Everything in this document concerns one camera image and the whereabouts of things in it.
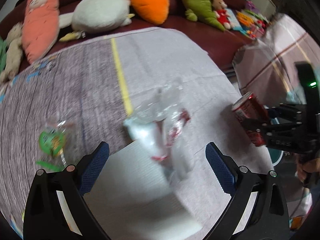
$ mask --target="green plush dinosaur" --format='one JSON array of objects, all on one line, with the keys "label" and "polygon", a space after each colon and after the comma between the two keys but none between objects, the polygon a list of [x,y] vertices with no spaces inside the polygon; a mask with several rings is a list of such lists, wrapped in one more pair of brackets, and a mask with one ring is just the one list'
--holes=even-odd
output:
[{"label": "green plush dinosaur", "polygon": [[189,21],[200,21],[210,26],[225,31],[224,26],[218,22],[216,14],[212,11],[210,0],[182,0],[187,9],[185,15]]}]

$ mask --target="plastic bag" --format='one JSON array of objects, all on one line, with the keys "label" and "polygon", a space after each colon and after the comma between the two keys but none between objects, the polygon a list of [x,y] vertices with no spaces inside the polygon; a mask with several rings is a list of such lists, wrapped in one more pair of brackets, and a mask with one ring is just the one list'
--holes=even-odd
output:
[{"label": "plastic bag", "polygon": [[46,120],[38,140],[42,155],[36,163],[46,171],[62,171],[70,164],[76,165],[83,156],[77,147],[78,132],[75,120]]},{"label": "plastic bag", "polygon": [[180,79],[166,84],[124,121],[130,137],[140,140],[150,157],[163,166],[170,183],[186,179],[192,170],[180,136],[190,120],[188,111],[180,102],[181,91]]}]

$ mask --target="soda can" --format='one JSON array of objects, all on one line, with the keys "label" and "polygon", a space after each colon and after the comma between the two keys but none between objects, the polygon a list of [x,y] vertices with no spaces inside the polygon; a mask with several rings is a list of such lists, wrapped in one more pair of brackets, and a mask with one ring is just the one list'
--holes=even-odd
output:
[{"label": "soda can", "polygon": [[[236,101],[232,105],[232,112],[235,113],[240,124],[242,124],[243,120],[247,118],[259,119],[269,123],[268,112],[258,102],[257,97],[252,92],[246,93],[238,101]],[[246,129],[245,132],[256,147],[266,144],[259,132]]]}]

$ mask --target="orange carrot plush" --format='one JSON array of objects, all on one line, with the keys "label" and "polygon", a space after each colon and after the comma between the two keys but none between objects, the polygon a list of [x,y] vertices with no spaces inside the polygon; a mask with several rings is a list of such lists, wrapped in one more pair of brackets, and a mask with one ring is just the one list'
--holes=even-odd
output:
[{"label": "orange carrot plush", "polygon": [[131,0],[139,16],[154,25],[162,24],[168,17],[169,0]]}]

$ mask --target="sofa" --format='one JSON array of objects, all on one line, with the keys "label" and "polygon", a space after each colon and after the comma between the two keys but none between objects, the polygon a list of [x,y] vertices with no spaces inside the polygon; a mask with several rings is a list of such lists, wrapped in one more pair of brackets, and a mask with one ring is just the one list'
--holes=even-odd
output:
[{"label": "sofa", "polygon": [[[81,0],[60,0],[60,14],[73,12],[77,4]],[[244,8],[246,0],[224,0],[229,8],[234,10],[241,10]],[[26,7],[26,0],[17,5],[3,20],[0,22],[0,36],[5,39],[8,32],[13,27],[14,24],[18,22],[23,22],[24,12]],[[183,32],[196,44],[198,44],[203,50],[208,52],[210,58],[217,64],[217,66],[224,73],[232,73],[232,59],[237,52],[237,50],[252,42],[249,38],[243,36],[239,32],[235,31],[225,31],[221,32],[211,26],[203,24],[201,22],[190,22],[184,17],[185,8],[181,0],[170,0],[169,16],[167,20],[160,25],[161,28],[176,29]],[[136,14],[132,19],[132,23],[128,26],[120,27],[115,30],[99,33],[95,35],[87,35],[85,39],[90,39],[96,36],[127,32],[131,30],[138,30],[148,27],[153,27],[151,23],[148,23]],[[71,27],[60,30],[59,38],[71,31]],[[57,42],[48,55],[56,52],[65,47],[74,45],[76,43],[82,42],[84,39],[70,41],[70,42]],[[26,58],[23,59],[20,71],[24,70],[29,66]]]}]

